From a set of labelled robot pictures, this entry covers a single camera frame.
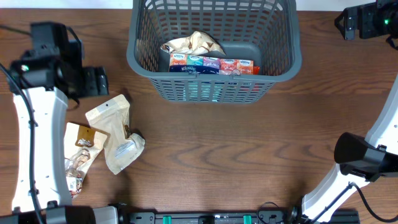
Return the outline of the beige paper pouch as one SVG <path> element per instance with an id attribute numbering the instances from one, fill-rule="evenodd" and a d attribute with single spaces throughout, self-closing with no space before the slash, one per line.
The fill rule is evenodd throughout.
<path id="1" fill-rule="evenodd" d="M 129 127 L 130 103 L 118 95 L 85 113 L 91 128 L 107 135 L 104 143 L 106 165 L 117 175 L 143 152 L 145 140 Z"/>
<path id="2" fill-rule="evenodd" d="M 168 54 L 203 55 L 210 52 L 218 52 L 226 55 L 221 45 L 204 32 L 195 31 L 188 37 L 172 39 L 160 46 L 160 49 Z"/>

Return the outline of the brown labelled snack pouch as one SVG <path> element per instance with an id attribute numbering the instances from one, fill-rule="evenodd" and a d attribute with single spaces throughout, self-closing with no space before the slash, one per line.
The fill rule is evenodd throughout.
<path id="1" fill-rule="evenodd" d="M 107 138 L 107 135 L 94 129 L 67 123 L 64 136 L 65 175 L 72 198 L 80 194 L 86 173 Z"/>

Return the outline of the colourful tissue multipack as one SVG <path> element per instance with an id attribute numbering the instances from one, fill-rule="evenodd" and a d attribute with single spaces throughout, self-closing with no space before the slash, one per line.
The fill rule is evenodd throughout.
<path id="1" fill-rule="evenodd" d="M 169 72 L 217 75 L 253 75 L 252 60 L 223 59 L 186 54 L 171 54 Z"/>

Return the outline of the grey plastic basket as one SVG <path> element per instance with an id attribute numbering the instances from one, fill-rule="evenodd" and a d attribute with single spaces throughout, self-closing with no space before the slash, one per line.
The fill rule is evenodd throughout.
<path id="1" fill-rule="evenodd" d="M 252 60 L 258 75 L 207 75 L 169 72 L 170 56 L 160 46 L 202 31 L 226 55 L 211 57 Z M 127 61 L 169 101 L 188 101 L 189 83 L 223 84 L 217 103 L 248 104 L 274 84 L 290 80 L 302 66 L 300 31 L 294 0 L 134 0 Z"/>

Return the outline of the mint green wipes packet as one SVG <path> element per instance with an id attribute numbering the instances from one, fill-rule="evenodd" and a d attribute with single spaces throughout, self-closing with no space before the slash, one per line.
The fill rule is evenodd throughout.
<path id="1" fill-rule="evenodd" d="M 189 83 L 184 90 L 185 99 L 188 101 L 220 102 L 223 84 L 211 84 L 210 82 Z"/>

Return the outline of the orange pasta package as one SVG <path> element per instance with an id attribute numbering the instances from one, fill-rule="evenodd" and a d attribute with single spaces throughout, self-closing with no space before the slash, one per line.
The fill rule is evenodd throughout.
<path id="1" fill-rule="evenodd" d="M 258 75 L 260 72 L 260 67 L 259 66 L 253 66 L 253 74 Z"/>

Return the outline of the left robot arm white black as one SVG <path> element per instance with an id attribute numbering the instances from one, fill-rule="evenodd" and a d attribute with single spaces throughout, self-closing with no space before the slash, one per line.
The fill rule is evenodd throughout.
<path id="1" fill-rule="evenodd" d="M 12 213 L 2 223 L 117 223 L 114 206 L 74 206 L 64 163 L 70 100 L 109 93 L 103 67 L 84 67 L 83 44 L 71 27 L 31 24 L 33 48 L 3 70 L 19 124 L 19 169 Z"/>

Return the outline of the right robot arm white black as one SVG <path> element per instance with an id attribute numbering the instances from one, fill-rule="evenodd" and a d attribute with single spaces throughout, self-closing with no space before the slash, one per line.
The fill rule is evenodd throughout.
<path id="1" fill-rule="evenodd" d="M 387 36 L 387 43 L 396 49 L 397 1 L 378 0 L 347 7 L 335 19 L 335 27 L 345 40 Z M 335 163 L 320 184 L 304 195 L 292 209 L 285 223 L 330 223 L 340 218 L 353 222 L 338 208 L 355 192 L 380 177 L 397 177 L 397 84 L 393 84 L 378 119 L 365 137 L 343 133 L 334 150 Z"/>

